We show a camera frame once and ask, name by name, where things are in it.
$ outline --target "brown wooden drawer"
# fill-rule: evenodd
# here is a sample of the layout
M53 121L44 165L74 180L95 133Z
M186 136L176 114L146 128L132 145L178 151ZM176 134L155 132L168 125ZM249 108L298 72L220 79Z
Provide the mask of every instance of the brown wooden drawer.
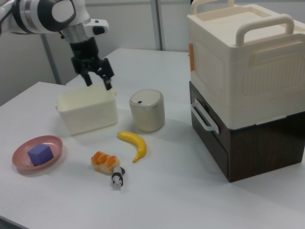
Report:
M228 129L190 82L191 103L199 101L219 129L206 131L192 113L192 124L230 182L300 163L305 145L305 112L238 130ZM202 120L207 119L196 109Z

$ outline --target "purple block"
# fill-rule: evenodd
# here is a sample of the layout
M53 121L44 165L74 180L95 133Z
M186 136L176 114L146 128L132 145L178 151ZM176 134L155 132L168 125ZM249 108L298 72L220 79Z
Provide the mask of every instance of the purple block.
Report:
M41 143L29 150L28 155L34 166L40 166L54 157L51 148L48 145Z

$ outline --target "toy panda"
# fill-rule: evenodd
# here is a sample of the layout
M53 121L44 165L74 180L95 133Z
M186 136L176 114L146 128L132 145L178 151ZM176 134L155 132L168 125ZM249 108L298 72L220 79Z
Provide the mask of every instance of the toy panda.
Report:
M118 186L118 187L122 187L123 186L123 177L122 175L125 174L125 169L123 169L122 167L114 167L113 169L113 174L112 174L112 182L114 185Z

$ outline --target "toy bread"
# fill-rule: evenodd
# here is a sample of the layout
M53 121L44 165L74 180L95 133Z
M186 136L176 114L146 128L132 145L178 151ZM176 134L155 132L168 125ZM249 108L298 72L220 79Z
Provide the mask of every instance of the toy bread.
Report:
M114 167L119 167L121 163L116 156L111 156L98 151L93 157L91 157L91 165L96 170L107 174L112 174Z

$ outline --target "pink dish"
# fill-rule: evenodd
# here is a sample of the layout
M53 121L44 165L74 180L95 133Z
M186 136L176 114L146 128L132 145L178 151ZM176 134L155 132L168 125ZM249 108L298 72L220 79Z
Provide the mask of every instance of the pink dish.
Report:
M54 158L52 158L50 161L40 166L34 166L30 160L28 151L32 149L34 146L36 146L38 143L49 145L54 155ZM58 137L51 135L40 136L33 138L30 141L27 141L26 143L19 146L19 148L15 151L13 155L12 161L13 164L18 169L36 170L53 164L60 157L61 152L62 152L62 141Z

